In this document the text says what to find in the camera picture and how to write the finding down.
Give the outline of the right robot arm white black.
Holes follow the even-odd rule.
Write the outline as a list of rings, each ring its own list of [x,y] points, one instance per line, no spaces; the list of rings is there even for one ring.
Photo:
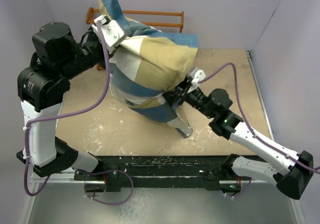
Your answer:
[[[173,107],[188,103],[211,119],[209,126],[215,134],[246,147],[263,159],[255,161],[240,155],[229,155],[222,168],[226,179],[250,177],[275,185],[291,199],[302,197],[313,177],[312,154],[288,149],[255,130],[244,116],[230,110],[233,102],[226,90],[218,88],[205,95],[186,78],[164,97]]]

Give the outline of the patchwork pillowcase blue beige white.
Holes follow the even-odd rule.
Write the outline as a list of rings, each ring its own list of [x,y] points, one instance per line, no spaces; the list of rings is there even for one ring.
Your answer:
[[[162,32],[126,17],[118,0],[98,0],[101,14],[115,20],[127,37],[110,59],[110,90],[120,103],[184,138],[193,129],[181,105],[164,93],[184,81],[198,51],[195,34]]]

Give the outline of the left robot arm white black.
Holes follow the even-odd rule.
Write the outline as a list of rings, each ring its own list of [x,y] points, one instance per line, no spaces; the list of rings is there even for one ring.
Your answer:
[[[24,114],[26,147],[17,153],[23,163],[46,177],[68,168],[85,171],[91,180],[103,175],[98,157],[78,151],[56,136],[56,123],[70,81],[96,64],[107,61],[99,37],[92,28],[74,40],[63,22],[42,26],[32,36],[35,52],[30,66],[17,79],[17,92]]]

